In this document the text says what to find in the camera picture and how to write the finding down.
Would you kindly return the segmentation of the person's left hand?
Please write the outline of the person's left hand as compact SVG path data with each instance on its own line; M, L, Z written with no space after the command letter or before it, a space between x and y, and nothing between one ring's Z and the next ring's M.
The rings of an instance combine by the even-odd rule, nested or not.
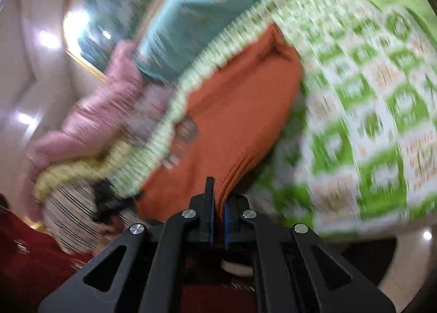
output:
M108 223L98 223L96 231L99 235L99 241L107 245L115 241L125 231L125 223L121 217L113 216Z

